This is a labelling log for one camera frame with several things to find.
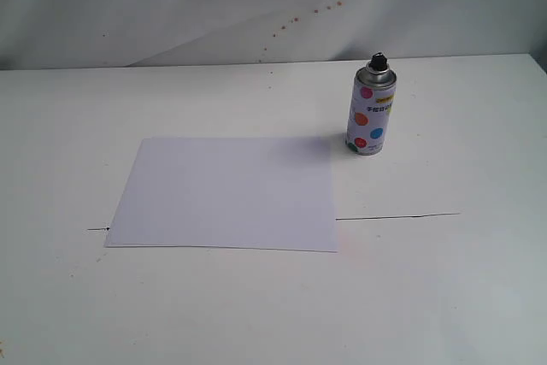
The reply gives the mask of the white paper sheet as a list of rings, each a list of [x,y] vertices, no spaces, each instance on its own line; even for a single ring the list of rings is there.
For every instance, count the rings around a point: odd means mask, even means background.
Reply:
[[[334,252],[328,142],[318,137],[144,139],[108,247]]]

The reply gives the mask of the white backdrop sheet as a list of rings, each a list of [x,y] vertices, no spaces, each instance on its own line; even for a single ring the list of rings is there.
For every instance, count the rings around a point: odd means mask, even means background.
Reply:
[[[1,0],[1,67],[546,51],[546,0]]]

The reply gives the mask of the white dotted spray paint can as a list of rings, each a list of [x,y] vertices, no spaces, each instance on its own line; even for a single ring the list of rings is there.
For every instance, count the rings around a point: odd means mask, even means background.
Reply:
[[[355,75],[345,145],[361,156],[381,152],[397,88],[386,56],[374,54]]]

